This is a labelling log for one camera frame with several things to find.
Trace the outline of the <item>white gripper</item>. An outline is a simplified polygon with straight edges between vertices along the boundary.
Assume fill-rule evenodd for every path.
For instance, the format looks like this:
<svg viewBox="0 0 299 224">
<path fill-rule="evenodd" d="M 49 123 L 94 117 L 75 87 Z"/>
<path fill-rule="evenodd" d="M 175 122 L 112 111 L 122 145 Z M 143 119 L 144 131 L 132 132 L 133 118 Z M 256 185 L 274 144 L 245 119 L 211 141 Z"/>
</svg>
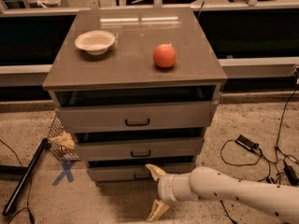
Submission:
<svg viewBox="0 0 299 224">
<path fill-rule="evenodd" d="M 146 167 L 150 170 L 152 178 L 158 181 L 158 195 L 161 199 L 153 202 L 147 218 L 148 222 L 160 219 L 167 212 L 171 203 L 195 200 L 195 193 L 190 185 L 190 173 L 165 174 L 163 169 L 150 163 Z"/>
</svg>

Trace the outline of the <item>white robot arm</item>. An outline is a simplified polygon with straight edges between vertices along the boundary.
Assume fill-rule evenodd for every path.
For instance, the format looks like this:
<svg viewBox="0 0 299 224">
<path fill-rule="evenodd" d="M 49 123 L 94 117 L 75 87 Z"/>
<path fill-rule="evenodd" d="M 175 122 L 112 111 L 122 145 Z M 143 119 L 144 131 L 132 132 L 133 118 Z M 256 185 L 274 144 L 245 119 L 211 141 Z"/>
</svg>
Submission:
<svg viewBox="0 0 299 224">
<path fill-rule="evenodd" d="M 148 221 L 158 220 L 176 202 L 237 201 L 267 215 L 299 223 L 299 188 L 232 178 L 208 167 L 190 173 L 168 174 L 160 167 L 146 167 L 158 182 L 158 196 Z"/>
</svg>

